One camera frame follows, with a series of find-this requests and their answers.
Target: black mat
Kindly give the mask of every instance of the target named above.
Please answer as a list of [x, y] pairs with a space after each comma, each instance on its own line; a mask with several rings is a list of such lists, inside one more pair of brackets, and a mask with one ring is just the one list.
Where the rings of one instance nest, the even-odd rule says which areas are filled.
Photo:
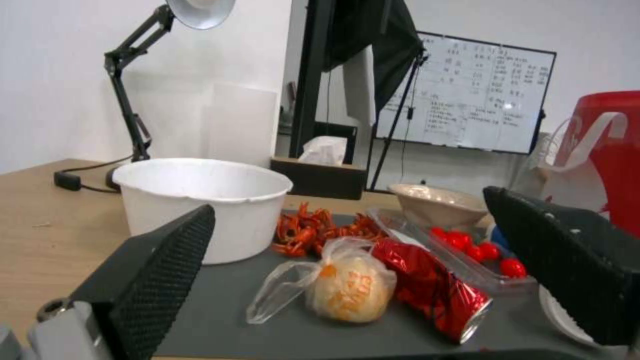
[[[351, 217], [336, 216], [336, 223]], [[597, 349], [569, 340], [547, 320], [538, 294], [495, 299], [476, 334], [452, 345], [425, 318], [392, 301], [377, 322], [349, 325], [317, 317], [296, 299], [263, 325], [245, 309], [264, 278], [286, 258], [265, 250], [226, 265], [203, 266], [158, 356], [239, 359], [336, 359], [540, 348], [581, 359], [623, 359], [625, 348]]]

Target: crayfish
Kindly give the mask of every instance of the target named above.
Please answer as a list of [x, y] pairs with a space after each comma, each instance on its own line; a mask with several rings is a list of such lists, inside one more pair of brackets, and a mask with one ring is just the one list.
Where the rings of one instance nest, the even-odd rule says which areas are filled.
[[375, 221], [356, 214], [350, 225], [336, 227], [327, 209], [307, 211], [308, 203], [303, 202], [295, 215], [281, 214], [276, 227], [276, 243], [273, 249], [290, 257], [306, 256], [313, 250], [318, 256], [327, 240], [343, 236], [355, 236], [377, 242], [388, 238]]

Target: lamp shade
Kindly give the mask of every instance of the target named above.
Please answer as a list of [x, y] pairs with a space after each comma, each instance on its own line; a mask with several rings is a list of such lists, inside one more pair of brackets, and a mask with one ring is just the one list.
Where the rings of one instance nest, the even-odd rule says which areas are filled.
[[236, 0], [166, 0], [181, 23], [193, 29], [211, 29], [222, 24]]

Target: tissue box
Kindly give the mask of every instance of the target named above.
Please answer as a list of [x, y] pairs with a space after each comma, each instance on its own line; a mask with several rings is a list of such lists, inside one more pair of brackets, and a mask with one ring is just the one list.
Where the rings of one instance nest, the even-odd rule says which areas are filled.
[[315, 165], [299, 163], [297, 159], [271, 158], [271, 170], [293, 182], [292, 195], [360, 200], [367, 182], [367, 172], [352, 165]]

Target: blue object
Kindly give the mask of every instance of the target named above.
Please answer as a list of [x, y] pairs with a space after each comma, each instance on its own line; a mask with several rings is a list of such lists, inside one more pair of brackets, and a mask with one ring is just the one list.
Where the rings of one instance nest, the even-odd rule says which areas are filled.
[[505, 248], [506, 250], [511, 250], [509, 248], [509, 242], [504, 237], [504, 235], [502, 235], [502, 232], [500, 231], [497, 225], [493, 228], [493, 230], [491, 230], [490, 240], [492, 243], [496, 243], [501, 247]]

